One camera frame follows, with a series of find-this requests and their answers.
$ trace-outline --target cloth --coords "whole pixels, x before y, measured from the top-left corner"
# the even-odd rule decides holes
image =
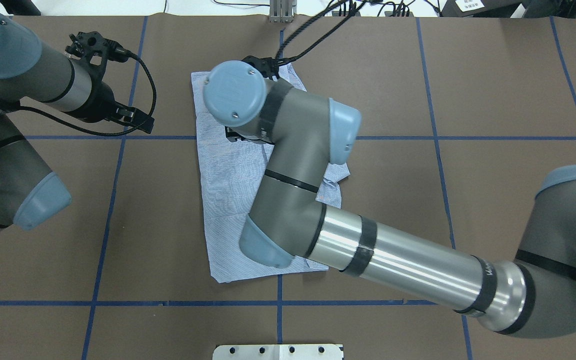
[[[327,266],[302,257],[295,257],[287,268],[273,268],[247,258],[240,251],[242,228],[274,146],[249,141],[231,143],[226,139],[224,126],[204,104],[202,91],[206,75],[208,72],[202,71],[190,77],[197,118],[197,153],[210,275],[218,283],[230,283],[263,276],[326,271]],[[282,66],[279,75],[295,88],[306,90],[290,64]],[[346,164],[328,164],[317,200],[340,208],[338,182],[349,175]]]

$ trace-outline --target label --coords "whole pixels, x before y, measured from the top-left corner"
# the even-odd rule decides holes
[[[455,0],[455,3],[462,12],[470,12],[485,7],[482,0]]]

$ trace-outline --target blue tape line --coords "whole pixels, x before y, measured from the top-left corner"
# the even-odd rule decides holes
[[[430,80],[428,79],[428,68],[426,66],[426,53],[424,51],[424,39],[421,34],[421,22],[419,18],[416,20],[416,33],[419,39],[419,52],[421,54],[421,65],[423,68],[423,81],[425,82],[425,93],[428,98],[428,108],[430,109],[430,123],[432,124],[432,135],[434,136],[434,151],[437,155],[437,165],[439,166],[439,179],[441,180],[441,193],[443,194],[443,206],[445,208],[446,216],[448,218],[448,228],[450,230],[450,245],[456,249],[455,245],[455,231],[453,229],[453,217],[450,213],[450,202],[448,201],[448,190],[446,189],[446,177],[444,175],[444,164],[442,162],[441,149],[439,148],[439,134],[437,132],[437,123],[435,121],[435,110],[433,107],[433,98],[430,93]],[[471,336],[468,331],[468,323],[462,316],[461,326],[463,328],[463,338],[466,342],[466,355],[468,360],[473,360],[473,352],[471,351]]]
[[[91,306],[104,307],[211,307],[211,306],[433,306],[428,300],[98,300],[98,301],[60,301],[60,300],[0,300],[0,306]]]
[[[92,334],[92,324],[93,321],[95,319],[95,310],[96,310],[96,306],[91,305],[90,306],[90,313],[88,314],[88,323],[86,326],[86,337],[84,337],[84,348],[81,352],[81,360],[86,360],[86,358],[88,357],[88,349],[90,346],[90,335]]]
[[[427,300],[284,300],[283,306],[428,306]]]
[[[146,38],[146,27],[148,26],[148,16],[144,16],[143,24],[141,25],[141,38],[139,39],[139,50],[137,51],[137,56],[142,57],[142,51],[144,50],[144,38]],[[135,98],[135,90],[137,89],[137,77],[139,75],[139,63],[135,61],[134,73],[132,75],[132,86],[130,87],[130,98],[128,98],[128,106],[132,107],[133,100]]]
[[[576,136],[437,136],[440,141],[576,141]]]
[[[566,76],[568,87],[570,88],[570,94],[572,95],[572,100],[574,101],[574,107],[576,107],[575,87],[572,84],[568,67],[566,66],[566,61],[564,60],[564,53],[562,51],[562,45],[560,44],[560,38],[557,35],[557,27],[555,26],[555,18],[553,16],[550,17],[550,27],[552,28],[552,35],[555,37],[555,45],[557,46],[557,52],[559,54],[559,60],[561,61],[561,67],[564,70],[564,75]]]
[[[144,49],[144,38],[146,37],[146,27],[148,25],[148,16],[143,17],[143,24],[141,26],[141,38],[139,39],[139,50],[137,51],[138,57],[142,57],[142,50]],[[132,76],[132,86],[130,87],[130,99],[128,106],[132,107],[135,98],[135,88],[137,88],[137,77],[139,75],[139,63],[135,63],[134,73]],[[99,254],[99,263],[96,269],[96,278],[94,280],[94,290],[92,295],[92,305],[90,306],[90,313],[88,315],[88,323],[86,327],[86,337],[84,338],[84,346],[81,352],[81,360],[86,360],[88,357],[88,350],[90,345],[90,337],[92,335],[92,327],[95,321],[96,302],[99,296],[99,286],[101,284],[101,274],[104,269],[104,261],[106,259],[106,248],[108,246],[108,237],[110,235],[110,220],[113,216],[115,208],[115,198],[117,196],[117,183],[119,182],[119,171],[122,168],[122,160],[124,158],[124,150],[126,148],[126,138],[122,137],[121,146],[119,146],[119,156],[117,158],[117,166],[114,171],[114,181],[112,182],[112,192],[110,193],[110,205],[108,206],[108,215],[105,219],[105,229],[103,230],[103,242],[101,244],[101,253]]]
[[[29,135],[32,141],[196,141],[195,135],[132,135],[132,136],[96,136],[96,135]]]
[[[90,306],[92,301],[0,300],[0,306]]]
[[[432,136],[357,136],[358,141],[431,141]]]
[[[444,176],[444,163],[442,161],[441,149],[439,148],[439,135],[437,133],[437,123],[435,121],[435,110],[433,107],[433,98],[430,94],[430,81],[428,80],[428,68],[426,67],[426,54],[424,52],[424,40],[421,35],[421,23],[419,18],[416,19],[416,32],[419,39],[419,51],[421,53],[421,66],[423,68],[423,81],[425,82],[425,95],[428,99],[428,108],[430,110],[430,123],[432,125],[432,137],[434,139],[434,152],[437,156],[439,166],[439,180],[441,180],[441,193],[443,194],[443,207],[448,217],[448,228],[450,229],[450,245],[453,249],[455,246],[455,233],[453,231],[453,217],[450,213],[450,203],[448,202],[448,191],[446,190],[446,177]]]
[[[468,360],[473,360],[473,346],[471,346],[471,332],[468,330],[468,317],[461,315],[461,326],[463,327],[463,338],[466,341],[466,355]]]
[[[277,344],[284,343],[284,276],[277,275]]]
[[[208,307],[208,306],[277,306],[276,300],[225,300],[225,301],[97,301],[97,306],[169,306],[169,307]]]
[[[282,45],[284,45],[284,30],[283,29],[279,30],[279,47],[281,47]],[[279,57],[280,58],[284,57],[283,51],[281,51],[281,53],[279,53]]]
[[[95,136],[95,135],[27,135],[32,141],[196,141],[195,135],[127,135],[127,136]],[[576,141],[576,136],[442,136],[440,141]],[[434,141],[435,136],[423,135],[362,135],[358,141]]]

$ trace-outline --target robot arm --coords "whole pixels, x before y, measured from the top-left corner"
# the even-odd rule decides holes
[[[31,230],[71,203],[64,183],[6,116],[20,109],[20,99],[40,101],[86,123],[153,129],[152,110],[145,114],[116,102],[102,82],[108,60],[141,60],[98,32],[80,32],[71,40],[66,51],[79,59],[62,55],[0,14],[0,231],[11,224]],[[93,57],[100,57],[100,64],[92,64]]]
[[[489,262],[316,202],[327,164],[352,150],[357,110],[264,80],[240,61],[211,71],[204,100],[222,125],[275,145],[239,242],[252,260],[281,268],[302,256],[505,335],[576,331],[576,166],[546,179],[514,262]]]

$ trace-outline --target black cable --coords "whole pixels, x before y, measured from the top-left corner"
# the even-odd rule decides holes
[[[133,125],[132,123],[120,121],[120,123],[122,123],[122,125],[128,125],[128,126],[134,126],[134,127],[132,127],[131,129],[128,129],[128,130],[124,130],[122,132],[98,132],[98,131],[89,130],[89,129],[85,129],[83,127],[77,126],[73,123],[62,120],[62,119],[58,118],[57,116],[54,116],[53,114],[49,114],[48,112],[45,112],[43,110],[36,109],[35,107],[21,106],[21,107],[19,107],[19,110],[39,114],[39,115],[44,116],[50,120],[53,120],[53,121],[56,121],[57,123],[60,123],[61,125],[67,126],[68,128],[71,128],[71,129],[74,129],[74,130],[77,130],[79,132],[86,133],[89,135],[96,135],[98,137],[121,137],[122,135],[130,134],[130,133],[134,132],[135,130],[138,130],[139,128],[141,128],[143,125],[145,125],[148,122],[149,117],[153,116],[153,113],[155,112],[155,104],[157,103],[157,89],[155,88],[155,82],[153,81],[153,76],[151,76],[151,72],[148,70],[148,67],[144,63],[144,60],[142,60],[141,57],[139,57],[137,54],[130,52],[130,51],[126,51],[126,55],[128,55],[128,57],[130,57],[131,59],[135,59],[140,64],[140,66],[143,68],[144,73],[146,73],[146,77],[148,78],[148,82],[150,83],[150,87],[152,88],[152,104],[150,106],[150,111],[148,112],[148,118],[144,119],[144,121],[142,121],[139,125]]]
[[[270,4],[242,4],[238,2],[220,2],[217,0],[212,0],[212,2],[219,5],[239,5],[242,7],[270,7]]]
[[[153,113],[155,112],[155,105],[157,104],[157,88],[155,88],[155,81],[153,80],[153,76],[151,75],[151,72],[148,70],[148,66],[146,66],[146,63],[144,63],[144,60],[141,59],[141,57],[139,57],[139,55],[135,54],[134,52],[128,52],[128,57],[130,57],[131,59],[135,59],[135,61],[137,61],[137,63],[139,63],[139,65],[141,66],[141,68],[143,69],[144,73],[146,73],[146,77],[148,78],[148,82],[150,83],[150,88],[152,88],[152,103],[150,105],[150,111],[148,112],[148,116],[153,116]]]
[[[433,4],[432,2],[430,2],[429,0],[423,0],[423,2],[427,3],[428,5],[430,5],[432,7],[432,9],[434,10],[435,13],[437,13],[437,16],[439,16],[439,18],[441,18],[442,16],[442,11],[439,9],[439,7],[436,7],[435,4]]]
[[[382,10],[385,7],[387,7],[388,5],[392,5],[392,13],[395,14],[395,7],[397,6],[397,4],[395,4],[395,2],[393,2],[393,1],[387,1],[387,2],[384,2],[383,5],[381,5],[381,8],[379,9],[379,12],[377,13],[378,18],[382,14]]]
[[[326,32],[322,37],[320,37],[317,41],[315,41],[311,46],[309,46],[308,48],[306,48],[306,50],[302,51],[300,54],[298,54],[297,56],[292,56],[292,57],[288,57],[288,58],[282,58],[279,59],[279,57],[281,56],[281,54],[284,52],[284,49],[286,48],[286,46],[288,46],[288,44],[290,44],[291,41],[293,41],[293,39],[295,39],[299,34],[301,34],[306,28],[310,27],[310,25],[312,25],[315,21],[319,20],[320,18],[323,18],[326,13],[328,13],[329,11],[340,7],[343,3],[345,3],[346,0],[340,0],[339,2],[337,2],[336,4],[334,4],[333,6],[330,7],[326,7],[325,9],[323,9],[321,12],[319,12],[318,14],[316,14],[315,16],[309,18],[306,22],[304,22],[299,28],[297,28],[297,30],[295,30],[295,32],[293,32],[290,36],[288,36],[288,39],[286,39],[286,41],[284,41],[281,46],[279,47],[279,50],[277,50],[277,53],[275,55],[275,59],[277,59],[277,62],[279,64],[279,66],[285,66],[286,64],[290,64],[291,62],[295,62],[299,59],[301,59],[301,57],[303,57],[304,55],[306,55],[308,52],[310,52],[311,50],[313,50],[317,45],[319,45],[322,41],[326,40],[327,37],[329,37],[331,34],[333,34],[337,29],[339,29],[343,24],[346,23],[346,21],[350,20],[350,18],[354,18],[355,14],[361,10],[362,7],[364,7],[364,5],[366,5],[367,2],[361,2],[361,5],[359,5],[357,7],[357,9],[354,9],[352,11],[350,11],[350,13],[348,14],[348,16],[345,16],[345,18],[343,18],[337,25],[335,25],[332,29],[330,29],[328,32]]]
[[[401,0],[401,2],[399,3],[399,5],[397,5],[397,11],[395,11],[395,13],[391,14],[391,16],[402,16],[402,13],[405,12],[405,7],[406,4],[404,4],[404,0]]]

